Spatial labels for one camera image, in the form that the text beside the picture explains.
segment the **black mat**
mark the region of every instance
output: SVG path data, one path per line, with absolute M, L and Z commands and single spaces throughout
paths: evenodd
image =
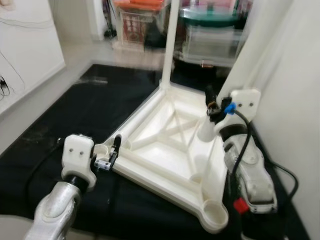
M 73 85 L 1 156 L 0 214 L 32 219 L 39 201 L 60 179 L 62 150 L 54 152 L 34 175 L 29 189 L 31 209 L 26 206 L 23 186 L 30 170 L 47 155 L 56 139 L 81 133 L 96 143 L 104 141 L 157 88 L 160 76 L 154 71 L 92 66 L 82 81 Z M 175 76 L 176 82 L 183 82 L 178 72 Z M 196 77 L 193 81 L 201 90 L 205 76 Z M 285 198 L 278 177 L 273 177 L 280 198 Z M 240 239 L 239 218 L 232 207 L 228 209 L 228 226 L 222 233 L 211 235 L 196 217 L 181 208 L 113 172 L 99 172 L 95 189 L 84 196 L 73 226 L 123 239 Z M 292 207 L 291 211 L 289 239 L 308 239 L 296 211 Z

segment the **white vertical pole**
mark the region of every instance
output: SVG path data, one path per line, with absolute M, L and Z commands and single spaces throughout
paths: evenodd
M 172 67 L 172 61 L 174 57 L 179 9 L 180 9 L 180 0 L 172 0 L 168 33 L 166 36 L 166 47 L 165 47 L 164 63 L 163 63 L 163 70 L 162 70 L 162 80 L 160 84 L 161 88 L 164 90 L 170 88 L 171 67 Z

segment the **green lid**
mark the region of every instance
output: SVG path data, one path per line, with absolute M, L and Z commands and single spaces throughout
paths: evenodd
M 231 27 L 239 20 L 235 11 L 218 11 L 209 7 L 208 9 L 197 7 L 183 8 L 180 10 L 180 17 L 186 24 L 211 28 Z

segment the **blue connector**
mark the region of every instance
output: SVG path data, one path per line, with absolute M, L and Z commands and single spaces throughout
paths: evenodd
M 233 114 L 235 114 L 235 109 L 236 109 L 236 107 L 237 107 L 237 105 L 234 103 L 234 102 L 232 102 L 232 103 L 230 103 L 225 109 L 224 109 L 224 113 L 225 114 L 230 114 L 230 115 L 233 115 Z

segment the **red tag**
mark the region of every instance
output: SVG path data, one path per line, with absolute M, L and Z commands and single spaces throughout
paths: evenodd
M 248 204 L 245 202 L 245 200 L 242 197 L 234 201 L 233 207 L 241 215 L 249 210 Z

